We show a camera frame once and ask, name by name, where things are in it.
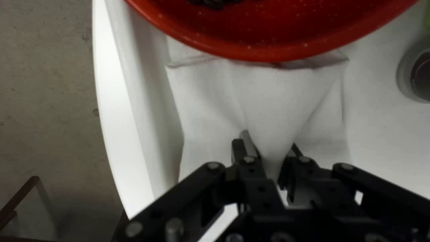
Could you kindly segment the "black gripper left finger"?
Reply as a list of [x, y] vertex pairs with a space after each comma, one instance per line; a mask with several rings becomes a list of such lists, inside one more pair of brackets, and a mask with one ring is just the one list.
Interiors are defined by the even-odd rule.
[[208, 162], [122, 225], [116, 242], [199, 242], [227, 206], [238, 214], [215, 242], [270, 242], [282, 232], [285, 206], [266, 177], [250, 135], [231, 142], [232, 164]]

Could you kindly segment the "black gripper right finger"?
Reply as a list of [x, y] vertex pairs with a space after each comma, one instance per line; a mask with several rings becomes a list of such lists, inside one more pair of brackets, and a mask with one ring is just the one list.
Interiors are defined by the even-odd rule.
[[430, 242], [430, 201], [355, 166], [321, 168], [293, 146], [278, 185], [317, 215], [323, 242]]

